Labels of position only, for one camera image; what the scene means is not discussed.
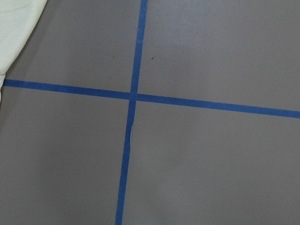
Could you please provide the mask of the cream long-sleeve printed shirt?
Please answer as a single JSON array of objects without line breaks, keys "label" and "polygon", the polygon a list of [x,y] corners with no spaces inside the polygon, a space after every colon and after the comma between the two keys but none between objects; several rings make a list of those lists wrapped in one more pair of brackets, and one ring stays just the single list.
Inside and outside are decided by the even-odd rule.
[{"label": "cream long-sleeve printed shirt", "polygon": [[33,32],[46,0],[0,2],[0,85]]}]

